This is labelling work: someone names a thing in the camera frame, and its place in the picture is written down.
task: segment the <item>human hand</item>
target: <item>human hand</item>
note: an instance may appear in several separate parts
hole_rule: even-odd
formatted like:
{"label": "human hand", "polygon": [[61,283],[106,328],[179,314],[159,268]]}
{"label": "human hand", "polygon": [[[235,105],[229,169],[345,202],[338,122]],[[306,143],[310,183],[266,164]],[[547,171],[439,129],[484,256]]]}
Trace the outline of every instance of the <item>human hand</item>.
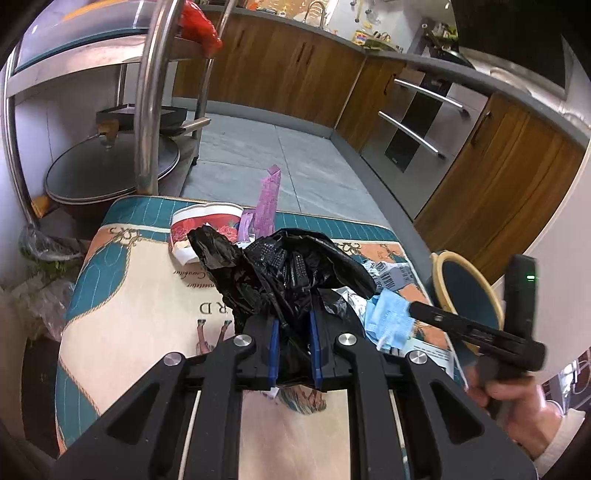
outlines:
{"label": "human hand", "polygon": [[562,413],[551,402],[546,402],[544,392],[534,377],[524,377],[502,382],[487,382],[479,387],[476,368],[466,369],[468,396],[482,408],[491,398],[511,401],[509,416],[504,425],[507,435],[518,442],[533,459],[548,448],[562,421]]}

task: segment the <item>stainless steel appliance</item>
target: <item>stainless steel appliance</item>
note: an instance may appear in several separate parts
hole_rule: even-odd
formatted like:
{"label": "stainless steel appliance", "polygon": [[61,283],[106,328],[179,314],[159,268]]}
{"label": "stainless steel appliance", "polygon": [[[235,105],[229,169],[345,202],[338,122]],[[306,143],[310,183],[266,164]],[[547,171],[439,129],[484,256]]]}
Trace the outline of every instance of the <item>stainless steel appliance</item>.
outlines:
{"label": "stainless steel appliance", "polygon": [[414,219],[452,166],[488,98],[411,69],[392,79],[387,95],[361,156]]}

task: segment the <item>white sleeve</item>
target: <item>white sleeve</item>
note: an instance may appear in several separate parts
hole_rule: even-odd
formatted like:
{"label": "white sleeve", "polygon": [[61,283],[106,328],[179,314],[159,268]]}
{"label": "white sleeve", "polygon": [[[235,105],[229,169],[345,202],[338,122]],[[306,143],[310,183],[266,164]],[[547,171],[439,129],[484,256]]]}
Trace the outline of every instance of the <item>white sleeve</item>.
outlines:
{"label": "white sleeve", "polygon": [[583,421],[585,420],[585,412],[580,410],[570,409],[562,419],[556,436],[548,445],[548,448],[538,457],[534,462],[538,475],[543,477],[550,468],[564,453],[566,447],[573,441]]}

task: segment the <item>kitchen countertop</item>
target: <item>kitchen countertop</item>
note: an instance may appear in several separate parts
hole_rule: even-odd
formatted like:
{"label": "kitchen countertop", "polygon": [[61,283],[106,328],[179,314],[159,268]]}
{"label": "kitchen countertop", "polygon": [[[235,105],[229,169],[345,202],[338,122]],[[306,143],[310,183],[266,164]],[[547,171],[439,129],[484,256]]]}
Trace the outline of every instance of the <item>kitchen countertop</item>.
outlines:
{"label": "kitchen countertop", "polygon": [[[223,11],[223,7],[219,7],[216,5],[201,5],[200,8],[204,12]],[[309,32],[321,35],[325,38],[337,41],[338,43],[341,43],[354,50],[357,50],[360,53],[365,53],[368,56],[383,57],[388,59],[404,61],[421,72],[437,74],[442,78],[445,78],[452,82],[465,85],[466,87],[480,92],[483,95],[489,96],[494,92],[501,92],[507,98],[521,103],[522,105],[525,105],[529,110],[535,112],[537,115],[548,120],[549,123],[553,124],[556,128],[565,132],[570,138],[576,141],[583,148],[587,148],[587,145],[589,143],[590,135],[587,132],[584,132],[575,125],[573,125],[560,113],[556,112],[555,110],[552,110],[549,106],[539,102],[531,95],[528,95],[527,93],[509,85],[508,83],[502,82],[501,80],[497,80],[477,70],[473,70],[462,65],[452,63],[450,61],[433,59],[431,57],[422,57],[419,55],[398,53],[394,51],[390,52],[368,50],[367,48],[355,45],[354,43],[350,42],[345,38],[329,33],[325,30],[321,30],[317,27],[313,27],[312,25],[307,25],[305,23],[292,20],[289,18],[268,14],[266,12],[253,11],[248,10],[246,8],[235,8],[232,12],[232,15],[235,14],[248,15],[251,17],[258,18],[266,18],[268,20],[273,20],[285,23],[287,25],[292,25],[293,27],[302,28],[303,30],[307,30]]]}

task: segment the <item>kitchen utensil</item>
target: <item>kitchen utensil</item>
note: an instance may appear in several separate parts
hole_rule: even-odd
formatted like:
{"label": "kitchen utensil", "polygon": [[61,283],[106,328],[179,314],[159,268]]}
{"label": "kitchen utensil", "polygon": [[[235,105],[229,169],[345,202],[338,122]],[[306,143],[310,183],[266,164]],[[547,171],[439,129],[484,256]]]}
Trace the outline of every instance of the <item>kitchen utensil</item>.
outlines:
{"label": "kitchen utensil", "polygon": [[[113,200],[135,190],[134,144],[133,132],[120,132],[111,148],[103,146],[98,135],[75,145],[49,168],[47,195],[75,217],[106,210]],[[158,179],[170,173],[179,158],[177,144],[161,135]],[[85,208],[98,204],[96,210]]]}
{"label": "kitchen utensil", "polygon": [[[117,120],[120,131],[129,131],[134,129],[134,116],[135,104],[126,103],[97,112],[96,124],[99,125],[108,120]],[[186,118],[186,108],[163,106],[160,109],[160,130],[178,128]]]}

